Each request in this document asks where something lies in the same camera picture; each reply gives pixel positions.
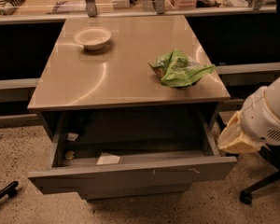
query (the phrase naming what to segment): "open drawer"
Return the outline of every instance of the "open drawer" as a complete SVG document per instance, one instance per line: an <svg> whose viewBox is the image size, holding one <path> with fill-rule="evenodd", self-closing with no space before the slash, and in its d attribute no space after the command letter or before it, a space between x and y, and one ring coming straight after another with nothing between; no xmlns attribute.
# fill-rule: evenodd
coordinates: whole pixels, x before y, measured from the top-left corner
<svg viewBox="0 0 280 224"><path fill-rule="evenodd" d="M185 191L236 163L220 157L198 105L68 111L53 140L49 170L29 179L44 194L87 200Z"/></svg>

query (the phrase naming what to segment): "speckled floor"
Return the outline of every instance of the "speckled floor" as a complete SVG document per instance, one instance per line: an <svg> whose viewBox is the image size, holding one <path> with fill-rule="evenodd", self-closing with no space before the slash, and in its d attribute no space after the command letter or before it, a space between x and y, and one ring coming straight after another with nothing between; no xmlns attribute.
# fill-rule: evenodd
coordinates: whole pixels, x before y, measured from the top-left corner
<svg viewBox="0 0 280 224"><path fill-rule="evenodd" d="M35 116L0 117L0 189L17 180L18 195L0 200L1 223L280 223L280 181L239 201L241 189L274 172L258 153L238 157L226 180L194 183L185 193L86 202L76 193L43 195L27 179L45 170L50 140Z"/></svg>

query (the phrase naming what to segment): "chair caster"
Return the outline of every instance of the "chair caster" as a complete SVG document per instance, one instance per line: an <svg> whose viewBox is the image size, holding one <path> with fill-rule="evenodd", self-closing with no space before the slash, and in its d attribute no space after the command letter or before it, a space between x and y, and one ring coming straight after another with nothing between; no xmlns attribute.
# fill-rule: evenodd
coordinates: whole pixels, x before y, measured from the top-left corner
<svg viewBox="0 0 280 224"><path fill-rule="evenodd" d="M245 193L243 190L240 194L240 201L244 204L252 204L252 195L251 193Z"/></svg>

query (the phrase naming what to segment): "bowl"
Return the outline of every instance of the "bowl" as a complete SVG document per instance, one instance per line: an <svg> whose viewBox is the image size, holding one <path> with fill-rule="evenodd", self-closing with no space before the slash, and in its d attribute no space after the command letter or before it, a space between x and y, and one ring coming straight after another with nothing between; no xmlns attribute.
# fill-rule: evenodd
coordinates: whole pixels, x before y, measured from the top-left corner
<svg viewBox="0 0 280 224"><path fill-rule="evenodd" d="M74 40L88 50L103 48L110 38L111 32L104 27L86 27L74 34Z"/></svg>

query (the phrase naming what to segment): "green plastic bag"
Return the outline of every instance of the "green plastic bag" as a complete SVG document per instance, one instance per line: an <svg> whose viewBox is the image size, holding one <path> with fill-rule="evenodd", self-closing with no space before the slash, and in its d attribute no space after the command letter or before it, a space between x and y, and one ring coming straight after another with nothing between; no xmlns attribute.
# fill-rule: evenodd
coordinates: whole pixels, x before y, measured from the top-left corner
<svg viewBox="0 0 280 224"><path fill-rule="evenodd" d="M196 84L202 77L215 71L213 64L200 64L179 49L174 49L148 63L161 84L169 87L185 87Z"/></svg>

